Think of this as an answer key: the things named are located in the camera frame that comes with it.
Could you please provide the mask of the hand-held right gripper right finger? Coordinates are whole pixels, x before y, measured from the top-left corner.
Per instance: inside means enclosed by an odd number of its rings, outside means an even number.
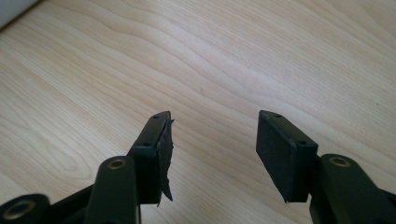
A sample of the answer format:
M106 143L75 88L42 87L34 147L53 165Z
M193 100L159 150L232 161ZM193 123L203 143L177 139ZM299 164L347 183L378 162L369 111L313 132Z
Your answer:
M261 110L256 152L283 200L305 203L318 144L285 117Z

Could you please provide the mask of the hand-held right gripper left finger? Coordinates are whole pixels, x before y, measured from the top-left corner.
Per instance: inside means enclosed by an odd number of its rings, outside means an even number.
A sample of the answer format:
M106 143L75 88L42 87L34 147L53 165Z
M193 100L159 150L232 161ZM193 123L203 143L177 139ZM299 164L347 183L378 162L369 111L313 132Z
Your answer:
M128 152L134 159L139 204L159 204L163 194L173 200L168 178L173 121L170 111L151 116Z

